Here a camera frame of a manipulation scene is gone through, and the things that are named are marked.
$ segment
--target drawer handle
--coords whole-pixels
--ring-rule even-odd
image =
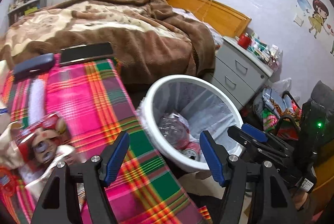
[[[242,66],[246,70],[246,73],[247,73],[248,68],[246,68],[243,64],[241,64],[238,60],[235,60],[235,63],[238,63],[240,66]]]
[[[237,84],[234,83],[234,82],[232,82],[226,75],[225,75],[225,79],[228,79],[232,84],[234,84],[234,88],[233,89],[235,89],[235,87],[237,86]]]

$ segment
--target blue gripper pad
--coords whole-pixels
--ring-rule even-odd
[[[255,127],[249,125],[249,124],[244,124],[241,126],[241,130],[243,130],[246,134],[251,136],[252,138],[256,139],[259,142],[267,142],[268,137],[260,131],[259,129],[256,129]]]
[[[130,136],[127,132],[121,132],[115,142],[108,146],[113,151],[112,155],[108,157],[108,152],[103,150],[102,156],[102,167],[100,171],[100,180],[104,187],[108,187],[112,182],[116,180],[117,174],[121,168],[126,152],[130,146]]]
[[[208,140],[208,137],[204,132],[201,132],[199,136],[199,144],[201,146],[201,150],[205,157],[206,163],[209,166],[213,179],[218,182],[220,186],[223,186],[225,183],[225,178],[223,175],[223,164],[220,162],[217,154],[215,153],[213,147],[210,144],[210,141]]]

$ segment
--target wooden headboard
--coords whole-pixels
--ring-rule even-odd
[[[209,23],[221,35],[240,36],[251,19],[239,11],[214,0],[166,0],[174,8],[192,12],[200,21]]]

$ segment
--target brown blanket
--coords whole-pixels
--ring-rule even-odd
[[[42,8],[9,28],[0,59],[12,69],[44,53],[100,42],[111,42],[125,84],[214,69],[209,30],[174,13],[165,0],[70,0]]]

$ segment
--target soda can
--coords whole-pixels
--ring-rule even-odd
[[[190,142],[187,147],[182,151],[182,154],[189,159],[199,161],[199,153],[201,151],[201,147],[199,143]]]

